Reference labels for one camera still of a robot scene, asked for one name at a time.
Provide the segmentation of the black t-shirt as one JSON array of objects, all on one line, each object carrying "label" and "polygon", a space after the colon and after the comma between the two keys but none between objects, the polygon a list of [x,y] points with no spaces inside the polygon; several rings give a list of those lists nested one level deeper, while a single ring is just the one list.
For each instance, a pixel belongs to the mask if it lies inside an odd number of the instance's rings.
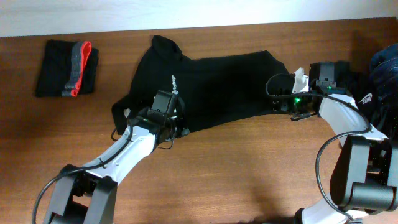
[{"label": "black t-shirt", "polygon": [[269,95],[291,93],[294,80],[288,74],[284,64],[266,50],[192,60],[174,41],[155,35],[138,64],[129,93],[111,108],[116,131],[122,134],[126,128],[126,109],[136,116],[153,104],[159,90],[181,97],[190,132],[277,114],[279,109]]}]

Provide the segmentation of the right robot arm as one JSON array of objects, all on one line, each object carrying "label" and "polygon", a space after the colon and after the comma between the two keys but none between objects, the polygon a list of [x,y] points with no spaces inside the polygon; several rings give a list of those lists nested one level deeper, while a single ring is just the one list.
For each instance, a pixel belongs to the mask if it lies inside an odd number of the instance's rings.
[{"label": "right robot arm", "polygon": [[[397,143],[375,128],[359,110],[352,94],[338,84],[333,62],[314,63],[309,74],[302,68],[293,74],[276,74],[269,79],[291,82],[289,91],[268,96],[282,109],[293,113],[292,120],[317,115],[334,132],[319,149],[315,175],[322,199],[299,209],[292,223],[362,223],[368,215],[397,209]],[[341,152],[325,193],[320,178],[323,151],[338,140]]]}]

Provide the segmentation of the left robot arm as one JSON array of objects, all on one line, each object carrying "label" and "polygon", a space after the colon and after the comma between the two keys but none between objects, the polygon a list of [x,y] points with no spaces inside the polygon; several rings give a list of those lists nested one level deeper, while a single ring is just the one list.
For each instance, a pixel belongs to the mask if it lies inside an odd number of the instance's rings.
[{"label": "left robot arm", "polygon": [[81,167],[65,166],[39,193],[42,198],[55,186],[44,223],[113,223],[118,187],[128,173],[163,142],[189,133],[184,109],[177,92],[160,90],[104,153]]}]

